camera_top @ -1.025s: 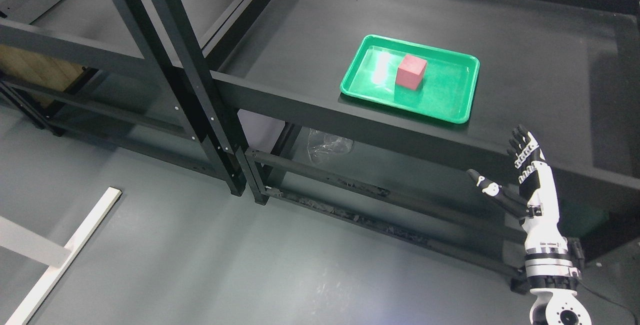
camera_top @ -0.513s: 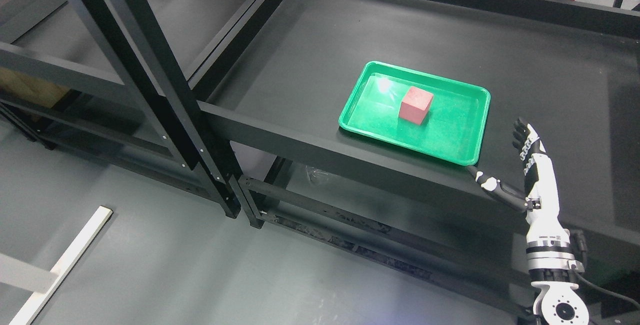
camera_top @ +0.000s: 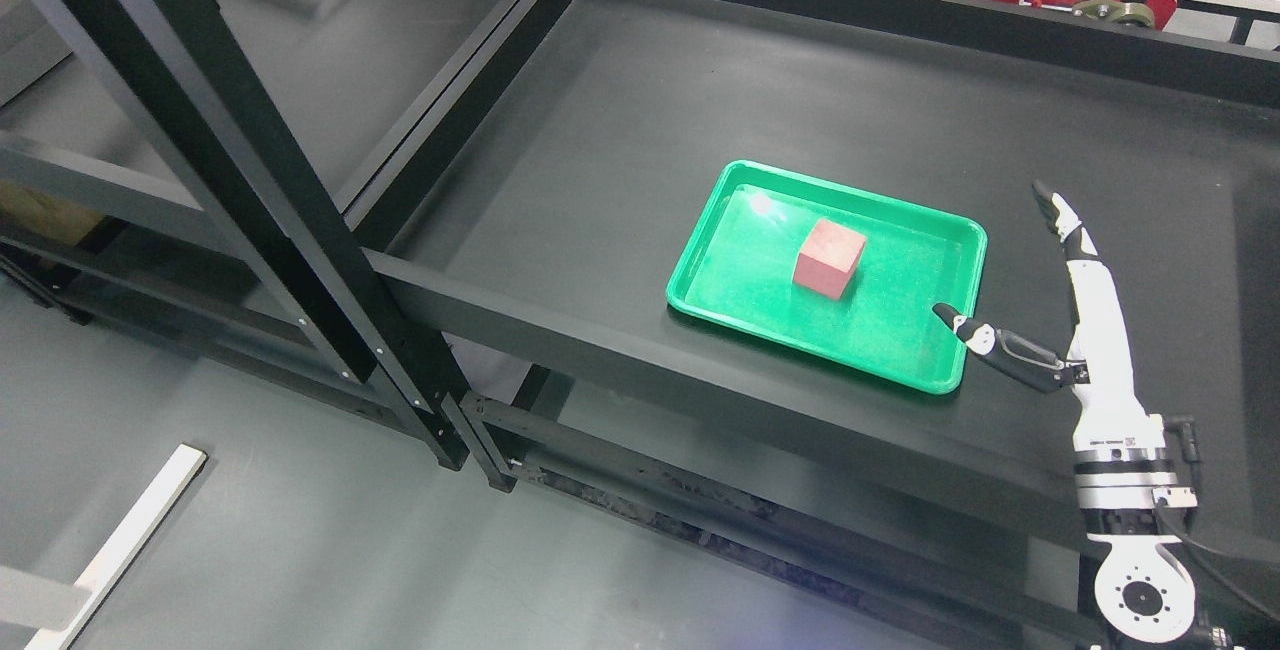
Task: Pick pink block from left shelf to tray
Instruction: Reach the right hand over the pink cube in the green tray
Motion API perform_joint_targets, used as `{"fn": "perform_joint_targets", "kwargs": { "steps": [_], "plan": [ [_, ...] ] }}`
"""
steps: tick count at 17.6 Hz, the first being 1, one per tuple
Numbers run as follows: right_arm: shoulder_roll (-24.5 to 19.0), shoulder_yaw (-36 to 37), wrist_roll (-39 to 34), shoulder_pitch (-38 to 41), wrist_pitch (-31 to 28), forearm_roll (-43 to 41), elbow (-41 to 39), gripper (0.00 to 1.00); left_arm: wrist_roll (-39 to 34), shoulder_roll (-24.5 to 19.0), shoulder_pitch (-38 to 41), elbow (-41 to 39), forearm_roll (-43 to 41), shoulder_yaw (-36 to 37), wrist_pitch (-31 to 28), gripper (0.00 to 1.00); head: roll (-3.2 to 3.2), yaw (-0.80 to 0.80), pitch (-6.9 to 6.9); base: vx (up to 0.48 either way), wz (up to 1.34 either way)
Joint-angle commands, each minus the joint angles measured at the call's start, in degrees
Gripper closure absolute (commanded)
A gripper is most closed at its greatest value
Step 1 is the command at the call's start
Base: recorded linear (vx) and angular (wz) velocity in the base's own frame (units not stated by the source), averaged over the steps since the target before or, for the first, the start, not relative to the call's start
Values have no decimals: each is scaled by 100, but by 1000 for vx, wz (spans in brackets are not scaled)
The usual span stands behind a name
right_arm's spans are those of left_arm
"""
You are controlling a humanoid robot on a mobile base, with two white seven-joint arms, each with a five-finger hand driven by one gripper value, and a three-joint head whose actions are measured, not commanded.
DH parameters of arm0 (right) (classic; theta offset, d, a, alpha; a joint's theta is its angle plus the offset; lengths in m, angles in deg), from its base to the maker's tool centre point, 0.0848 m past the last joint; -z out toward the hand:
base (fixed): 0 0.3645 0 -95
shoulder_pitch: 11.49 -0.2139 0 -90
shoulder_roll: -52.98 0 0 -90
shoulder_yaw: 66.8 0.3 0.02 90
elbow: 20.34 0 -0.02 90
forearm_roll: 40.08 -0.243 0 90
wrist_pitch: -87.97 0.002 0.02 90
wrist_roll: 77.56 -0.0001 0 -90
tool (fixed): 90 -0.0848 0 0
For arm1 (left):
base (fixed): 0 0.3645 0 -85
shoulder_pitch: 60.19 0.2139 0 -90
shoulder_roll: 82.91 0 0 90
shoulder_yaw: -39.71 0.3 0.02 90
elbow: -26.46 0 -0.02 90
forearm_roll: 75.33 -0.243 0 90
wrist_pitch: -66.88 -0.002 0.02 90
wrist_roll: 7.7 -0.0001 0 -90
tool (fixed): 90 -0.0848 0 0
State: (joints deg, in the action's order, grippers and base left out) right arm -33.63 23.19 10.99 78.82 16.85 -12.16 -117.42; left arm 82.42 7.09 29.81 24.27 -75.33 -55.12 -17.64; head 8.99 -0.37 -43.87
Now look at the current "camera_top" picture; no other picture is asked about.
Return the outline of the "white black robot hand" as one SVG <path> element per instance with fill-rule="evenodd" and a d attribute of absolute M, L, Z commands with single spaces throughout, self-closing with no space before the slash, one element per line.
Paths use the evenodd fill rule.
<path fill-rule="evenodd" d="M 1080 404 L 1071 441 L 1083 461 L 1158 458 L 1167 449 L 1164 425 L 1137 398 L 1132 348 L 1112 273 L 1065 196 L 1041 180 L 1033 182 L 1032 189 L 1061 246 L 1070 281 L 1073 337 L 1066 354 L 965 316 L 951 305 L 940 302 L 933 312 L 970 354 L 1000 374 L 1043 394 L 1068 386 Z"/>

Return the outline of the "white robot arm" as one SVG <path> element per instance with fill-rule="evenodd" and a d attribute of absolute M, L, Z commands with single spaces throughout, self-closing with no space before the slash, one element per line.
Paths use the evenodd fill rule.
<path fill-rule="evenodd" d="M 1158 514 L 1197 508 L 1196 491 L 1162 448 L 1076 450 L 1074 480 L 1085 536 L 1107 549 L 1093 582 L 1103 618 L 1138 642 L 1183 638 L 1196 622 L 1196 582 Z"/>

